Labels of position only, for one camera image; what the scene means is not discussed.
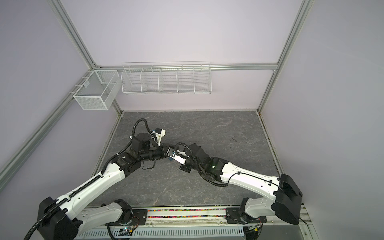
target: white wire basket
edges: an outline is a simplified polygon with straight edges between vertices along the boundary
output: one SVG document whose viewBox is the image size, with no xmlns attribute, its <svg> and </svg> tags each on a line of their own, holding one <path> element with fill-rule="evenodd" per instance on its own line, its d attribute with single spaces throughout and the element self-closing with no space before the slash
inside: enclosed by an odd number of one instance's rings
<svg viewBox="0 0 384 240">
<path fill-rule="evenodd" d="M 120 87 L 117 71 L 93 70 L 73 97 L 84 110 L 108 110 Z"/>
<path fill-rule="evenodd" d="M 146 93 L 211 93 L 209 66 L 148 67 L 130 66 L 121 73 L 122 91 Z"/>
</svg>

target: black cover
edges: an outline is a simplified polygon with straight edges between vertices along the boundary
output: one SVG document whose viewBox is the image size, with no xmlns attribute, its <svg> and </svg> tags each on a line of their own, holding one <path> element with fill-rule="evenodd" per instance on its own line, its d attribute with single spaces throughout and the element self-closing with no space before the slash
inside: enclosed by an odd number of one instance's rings
<svg viewBox="0 0 384 240">
<path fill-rule="evenodd" d="M 44 199 L 40 203 L 37 219 L 40 219 L 46 211 L 55 205 L 56 203 L 51 197 Z M 77 226 L 61 209 L 51 218 L 43 221 L 37 230 L 45 240 L 72 240 L 79 232 Z"/>
<path fill-rule="evenodd" d="M 132 136 L 131 149 L 135 152 L 149 150 L 151 146 L 151 142 L 150 142 L 151 139 L 152 139 L 152 136 L 146 132 L 141 132 L 136 136 Z"/>
<path fill-rule="evenodd" d="M 276 201 L 271 208 L 281 220 L 297 225 L 299 224 L 303 194 L 290 176 L 282 174 L 278 180 L 281 189 L 273 192 Z"/>
<path fill-rule="evenodd" d="M 209 177 L 210 179 L 208 178 L 208 180 L 210 181 L 216 180 L 218 182 L 222 182 L 220 175 L 223 174 L 222 172 L 223 167 L 225 164 L 228 163 L 228 161 L 218 157 L 209 157 L 209 155 L 206 154 L 204 150 L 200 146 L 198 146 L 196 143 L 189 145 L 189 148 L 195 154 L 197 161 L 201 163 L 201 166 L 205 170 L 206 172 L 205 177 Z M 189 157 L 192 156 L 188 149 L 185 149 L 185 154 L 188 155 Z M 191 163 L 189 164 L 186 163 L 185 165 L 188 165 L 188 166 L 185 166 L 185 167 L 180 166 L 179 169 L 186 172 L 190 172 L 189 168 L 194 168 L 194 166 Z"/>
</svg>

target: wall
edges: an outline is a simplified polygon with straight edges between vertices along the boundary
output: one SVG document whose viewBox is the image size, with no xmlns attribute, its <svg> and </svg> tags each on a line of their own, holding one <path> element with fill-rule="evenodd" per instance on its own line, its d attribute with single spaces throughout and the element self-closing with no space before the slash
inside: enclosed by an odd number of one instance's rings
<svg viewBox="0 0 384 240">
<path fill-rule="evenodd" d="M 276 63 L 302 0 L 62 0 L 97 64 Z M 256 109 L 271 71 L 212 72 L 212 94 L 119 93 L 122 110 Z"/>
<path fill-rule="evenodd" d="M 0 193 L 2 239 L 22 239 L 40 202 L 61 196 L 91 177 L 116 120 L 114 109 L 85 111 L 74 102 Z M 32 239 L 42 239 L 36 231 Z"/>
<path fill-rule="evenodd" d="M 88 68 L 45 0 L 1 1 L 0 23 L 2 167 Z"/>
<path fill-rule="evenodd" d="M 45 0 L 1 1 L 0 23 L 1 167 L 88 69 Z M 22 239 L 43 199 L 91 176 L 115 120 L 70 106 L 0 193 L 1 239 Z"/>
<path fill-rule="evenodd" d="M 211 94 L 144 94 L 119 92 L 116 100 L 125 111 L 257 109 L 272 70 L 212 71 Z"/>
<path fill-rule="evenodd" d="M 302 0 L 63 0 L 93 59 L 275 63 Z"/>
<path fill-rule="evenodd" d="M 322 240 L 384 235 L 383 11 L 316 1 L 262 111 Z"/>
</svg>

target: aluminum frame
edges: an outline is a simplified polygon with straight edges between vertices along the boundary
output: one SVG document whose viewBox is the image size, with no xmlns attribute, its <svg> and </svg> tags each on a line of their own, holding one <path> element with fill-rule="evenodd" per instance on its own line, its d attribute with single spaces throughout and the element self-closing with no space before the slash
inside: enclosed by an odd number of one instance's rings
<svg viewBox="0 0 384 240">
<path fill-rule="evenodd" d="M 17 152 L 8 160 L 6 164 L 0 170 L 0 192 L 11 181 L 16 172 L 22 167 L 25 161 L 31 156 L 33 151 L 42 142 L 45 136 L 51 131 L 53 126 L 61 118 L 61 116 L 67 111 L 67 109 L 74 102 L 73 92 L 75 92 L 81 84 L 91 74 L 91 70 L 87 71 L 83 77 L 79 80 L 70 93 L 68 93 L 63 100 L 57 105 L 48 117 L 40 124 L 40 126 L 34 131 L 34 133 L 23 143 L 23 145 L 17 150 Z"/>
<path fill-rule="evenodd" d="M 100 165 L 101 165 L 101 163 L 103 162 L 103 160 L 105 158 L 105 154 L 107 153 L 108 148 L 111 145 L 112 138 L 113 138 L 113 136 L 114 136 L 114 134 L 115 134 L 115 132 L 116 132 L 118 126 L 119 126 L 120 120 L 122 119 L 123 116 L 124 116 L 124 112 L 121 115 L 118 115 L 118 117 L 116 118 L 115 124 L 113 124 L 112 130 L 111 130 L 111 132 L 108 135 L 107 141 L 105 142 L 104 147 L 103 147 L 103 151 L 102 151 L 102 153 L 101 153 L 101 155 L 99 157 L 98 162 L 96 163 L 95 168 L 93 169 L 91 177 L 95 176 L 96 173 L 98 173 L 100 171 L 99 170 Z"/>
<path fill-rule="evenodd" d="M 277 168 L 277 173 L 279 174 L 279 176 L 281 176 L 281 174 L 284 174 L 284 170 L 283 170 L 283 166 L 281 165 L 281 162 L 277 156 L 277 153 L 276 153 L 276 150 L 271 142 L 271 139 L 269 137 L 269 134 L 268 134 L 268 131 L 266 129 L 266 126 L 264 124 L 264 120 L 261 116 L 261 114 L 256 110 L 257 112 L 257 118 L 259 119 L 260 121 L 260 125 L 262 126 L 262 129 L 263 129 L 263 132 L 264 132 L 264 135 L 265 135 L 265 139 L 268 143 L 268 147 L 269 147 L 269 150 L 271 151 L 271 154 L 272 154 L 272 158 L 273 158 L 273 161 L 276 165 L 276 168 Z"/>
<path fill-rule="evenodd" d="M 269 98 L 269 95 L 271 94 L 271 91 L 273 89 L 273 86 L 275 85 L 275 82 L 279 76 L 279 73 L 281 72 L 280 70 L 283 68 L 289 53 L 291 52 L 293 45 L 295 44 L 295 41 L 301 31 L 301 28 L 303 27 L 303 24 L 305 22 L 306 17 L 308 16 L 309 11 L 311 10 L 313 6 L 314 0 L 303 0 L 300 6 L 300 10 L 296 16 L 295 23 L 293 24 L 293 27 L 291 29 L 291 32 L 288 36 L 288 39 L 285 43 L 285 46 L 283 48 L 283 51 L 279 57 L 279 61 L 277 62 L 277 69 L 274 70 L 271 80 L 268 83 L 268 86 L 264 92 L 263 98 L 260 101 L 260 105 L 258 107 L 258 111 L 262 112 L 266 101 Z"/>
<path fill-rule="evenodd" d="M 271 89 L 278 77 L 279 70 L 283 67 L 289 52 L 292 49 L 294 41 L 296 40 L 300 29 L 305 21 L 306 16 L 308 15 L 309 10 L 312 7 L 314 0 L 303 0 L 300 10 L 296 16 L 295 23 L 292 27 L 290 35 L 287 39 L 287 42 L 284 46 L 284 49 L 281 53 L 278 63 L 246 63 L 246 64 L 211 64 L 211 70 L 274 70 L 274 74 L 268 84 L 268 87 L 264 93 L 263 99 L 260 103 L 258 111 L 261 112 L 265 101 L 270 95 Z M 47 0 L 48 4 L 51 6 L 53 12 L 55 13 L 58 21 L 64 28 L 65 32 L 79 51 L 80 55 L 83 57 L 85 63 L 89 66 L 91 70 L 100 69 L 100 70 L 122 70 L 122 66 L 98 66 L 92 59 L 89 51 L 87 50 L 85 44 L 83 43 L 80 35 L 76 31 L 76 28 L 72 21 L 70 20 L 67 12 L 65 11 L 60 0 Z M 86 72 L 84 78 L 89 75 L 89 71 Z M 82 78 L 77 85 L 81 85 L 84 81 Z M 78 86 L 75 86 L 72 93 L 77 90 Z M 54 109 L 51 114 L 42 122 L 42 124 L 35 130 L 35 132 L 24 142 L 24 144 L 18 149 L 18 151 L 11 157 L 11 159 L 1 168 L 0 170 L 0 192 L 4 189 L 7 183 L 12 179 L 15 173 L 20 169 L 23 163 L 27 158 L 33 153 L 37 148 L 39 143 L 44 139 L 60 117 L 65 113 L 69 108 L 70 104 L 73 103 L 73 94 L 68 93 L 63 100 L 58 104 L 56 109 Z M 116 100 L 113 101 L 112 105 L 114 106 L 116 113 L 119 117 L 122 115 L 122 110 L 117 104 Z"/>
</svg>

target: black cable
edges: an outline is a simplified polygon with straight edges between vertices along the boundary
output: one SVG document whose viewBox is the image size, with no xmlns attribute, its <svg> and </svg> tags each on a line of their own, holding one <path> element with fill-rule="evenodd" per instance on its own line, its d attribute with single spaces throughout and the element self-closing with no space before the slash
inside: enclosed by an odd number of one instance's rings
<svg viewBox="0 0 384 240">
<path fill-rule="evenodd" d="M 260 227 L 259 232 L 257 233 L 257 238 L 256 238 L 256 239 L 258 239 L 258 238 L 260 237 L 260 234 L 262 233 L 262 230 L 263 230 L 263 224 L 262 224 L 262 221 L 261 221 L 260 218 L 259 218 L 259 221 L 260 221 L 260 225 L 261 225 L 261 227 Z"/>
<path fill-rule="evenodd" d="M 109 226 L 109 223 L 106 223 L 105 225 L 107 226 L 107 231 L 108 231 L 108 235 L 110 236 L 110 238 L 111 238 L 112 240 L 117 240 L 117 239 L 113 236 L 113 234 L 112 234 L 112 232 L 111 232 L 111 227 Z"/>
<path fill-rule="evenodd" d="M 194 164 L 194 167 L 197 169 L 197 172 L 199 173 L 199 175 L 201 176 L 202 179 L 204 179 L 205 181 L 209 182 L 210 184 L 212 184 L 212 185 L 214 185 L 214 186 L 216 186 L 216 187 L 226 187 L 226 186 L 228 186 L 228 184 L 220 184 L 220 183 L 216 183 L 216 182 L 213 182 L 213 181 L 208 180 L 208 179 L 206 179 L 206 178 L 203 177 L 203 176 L 205 175 L 205 174 L 203 174 L 204 170 L 203 170 L 202 166 L 197 162 L 197 157 L 196 157 L 196 155 L 192 152 L 191 148 L 190 148 L 187 144 L 185 144 L 185 143 L 183 143 L 183 142 L 178 142 L 178 143 L 176 143 L 176 144 L 175 144 L 175 148 L 174 148 L 174 149 L 175 149 L 175 154 L 176 154 L 176 155 L 178 155 L 178 156 L 180 156 L 180 157 L 184 157 L 183 155 L 181 155 L 181 154 L 179 154 L 179 153 L 177 152 L 177 150 L 178 150 L 178 148 L 179 148 L 179 145 L 184 146 L 186 149 L 189 150 L 189 152 L 190 152 L 191 155 L 192 155 L 192 163 Z"/>
<path fill-rule="evenodd" d="M 33 232 L 40 226 L 40 224 L 50 217 L 51 214 L 55 213 L 59 208 L 60 205 L 68 201 L 68 199 L 61 200 L 57 205 L 53 206 L 50 210 L 48 210 L 37 222 L 31 227 L 31 229 L 28 231 L 28 233 L 25 235 L 24 240 L 29 240 L 33 234 Z"/>
<path fill-rule="evenodd" d="M 112 159 L 114 159 L 116 156 L 117 156 L 117 154 L 113 155 L 112 157 L 110 157 L 110 158 L 105 162 L 103 168 L 101 169 L 101 175 L 104 175 L 105 170 L 107 170 L 108 164 L 109 164 L 109 163 L 112 161 Z"/>
<path fill-rule="evenodd" d="M 156 160 L 154 161 L 154 163 L 153 163 L 153 166 L 152 166 L 152 167 L 147 167 L 147 168 L 144 168 L 144 166 L 145 166 L 145 163 L 143 162 L 143 167 L 142 167 L 141 169 L 142 169 L 142 170 L 152 169 L 152 168 L 154 168 L 154 167 L 155 167 L 155 165 L 156 165 Z"/>
<path fill-rule="evenodd" d="M 127 150 L 127 148 L 132 144 L 132 140 L 129 141 L 129 143 L 127 144 L 127 146 L 125 146 L 120 152 L 118 152 L 118 154 L 122 154 L 125 150 Z"/>
<path fill-rule="evenodd" d="M 145 124 L 145 128 L 147 129 L 147 131 L 149 132 L 149 134 L 154 137 L 155 139 L 155 142 L 157 143 L 157 137 L 155 135 L 155 133 L 153 133 L 153 131 L 151 131 L 148 127 L 148 122 L 145 118 L 140 118 L 139 120 L 136 121 L 136 123 L 133 125 L 133 128 L 132 128 L 132 137 L 135 136 L 135 131 L 136 131 L 136 127 L 137 125 L 141 122 L 141 121 L 144 121 L 144 124 Z"/>
<path fill-rule="evenodd" d="M 301 221 L 303 221 L 303 223 L 305 223 L 306 225 L 308 225 L 308 223 L 307 223 L 306 221 L 304 221 L 301 217 L 299 217 L 299 219 L 300 219 Z"/>
<path fill-rule="evenodd" d="M 185 143 L 183 143 L 183 142 L 178 142 L 178 143 L 175 144 L 175 154 L 176 154 L 176 155 L 178 155 L 178 156 L 180 156 L 180 157 L 184 157 L 183 155 L 181 155 L 181 154 L 179 154 L 179 153 L 177 152 L 177 150 L 179 149 L 179 145 L 181 145 L 181 146 L 185 147 L 186 149 L 188 149 L 189 152 L 190 152 L 191 155 L 192 155 L 192 158 L 193 158 L 194 160 L 196 159 L 196 155 L 192 152 L 191 148 L 189 148 L 188 145 L 185 144 Z"/>
<path fill-rule="evenodd" d="M 88 187 L 89 185 L 91 185 L 92 183 L 94 183 L 96 180 L 98 180 L 101 176 L 100 175 L 96 175 L 94 178 L 92 178 L 91 180 L 89 180 L 88 182 L 86 182 L 84 185 L 82 185 L 81 187 L 79 187 L 78 189 L 76 189 L 73 193 L 70 194 L 70 198 L 72 198 L 73 196 L 75 196 L 76 194 L 78 194 L 79 192 L 83 191 L 86 187 Z"/>
<path fill-rule="evenodd" d="M 263 180 L 264 182 L 267 182 L 268 184 L 273 184 L 273 185 L 275 185 L 275 186 L 277 186 L 282 192 L 284 192 L 283 191 L 283 189 L 279 186 L 279 185 L 277 185 L 277 184 L 275 184 L 275 183 L 273 183 L 273 182 L 270 182 L 270 181 L 268 181 L 268 180 L 266 180 L 266 179 L 263 179 L 263 178 L 260 178 L 260 177 L 256 177 L 256 176 L 253 176 L 253 175 L 251 175 L 251 174 L 248 174 L 248 173 L 244 173 L 244 172 L 237 172 L 237 173 L 235 173 L 235 174 L 245 174 L 245 175 L 248 175 L 248 176 L 251 176 L 251 177 L 255 177 L 255 178 L 257 178 L 257 179 L 260 179 L 260 180 Z"/>
<path fill-rule="evenodd" d="M 229 181 L 230 181 L 231 178 L 232 178 L 234 175 L 236 175 L 236 174 L 240 175 L 240 172 L 236 172 L 236 173 L 232 174 L 232 176 L 230 176 L 229 179 L 228 179 L 227 185 L 229 185 Z"/>
</svg>

